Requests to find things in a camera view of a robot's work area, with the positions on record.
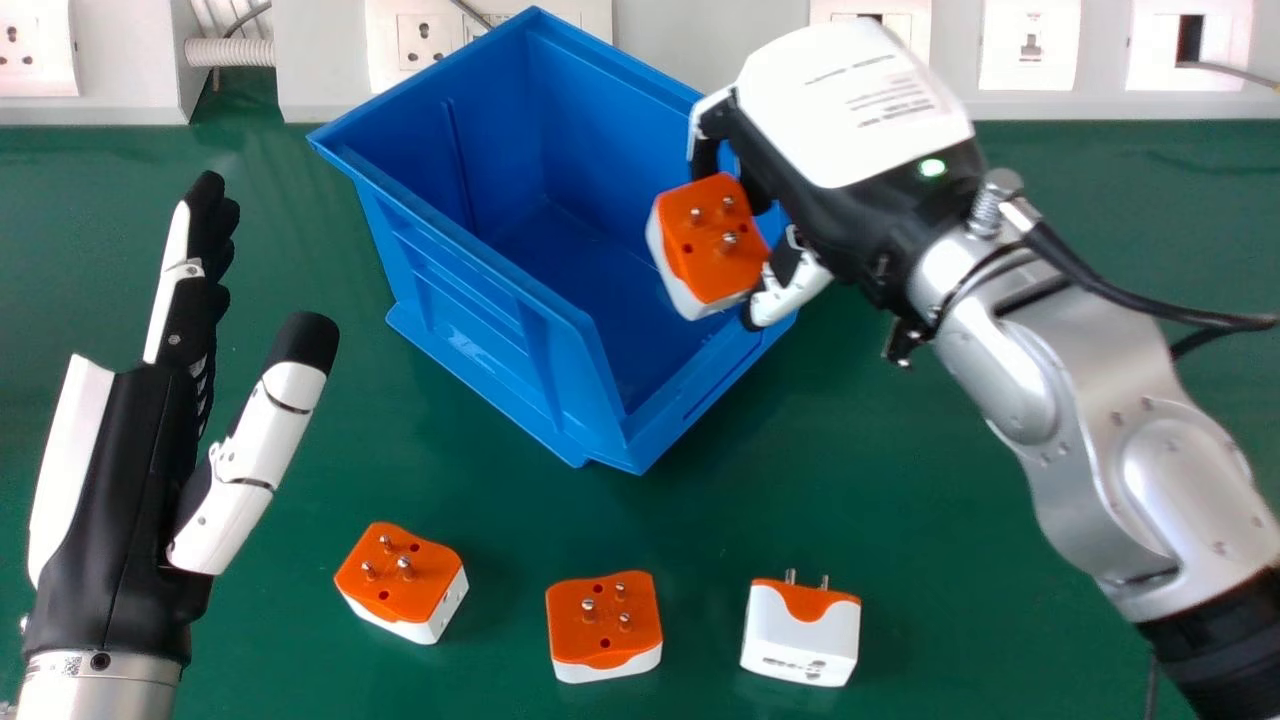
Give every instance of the metal bolt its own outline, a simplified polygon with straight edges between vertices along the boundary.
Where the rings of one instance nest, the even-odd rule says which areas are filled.
[[[996,168],[982,178],[982,188],[969,211],[969,234],[979,240],[996,240],[1002,218],[1000,204],[1023,192],[1023,178],[1009,168]]]

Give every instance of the green table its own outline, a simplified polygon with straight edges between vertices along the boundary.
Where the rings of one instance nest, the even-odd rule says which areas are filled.
[[[283,492],[196,625],[184,720],[225,717],[1139,717],[1137,633],[1048,547],[1012,456],[941,366],[878,356],[851,290],[795,329],[644,478],[571,470],[390,331],[355,191],[284,127],[270,76],[228,73],[170,129],[0,131],[0,697],[22,676],[27,514],[72,352],[114,368],[146,333],[169,214],[205,168],[243,204],[221,325],[225,427],[293,309],[343,345]],[[1132,288],[1277,304],[1280,124],[987,124],[993,163]],[[1280,334],[1188,357],[1192,393],[1280,501]],[[440,644],[357,620],[332,575],[372,520],[454,547],[471,594]],[[829,573],[865,602],[844,691],[737,669],[753,577]],[[643,568],[666,630],[652,674],[552,676],[543,592]],[[1188,717],[1166,685],[1161,717]]]

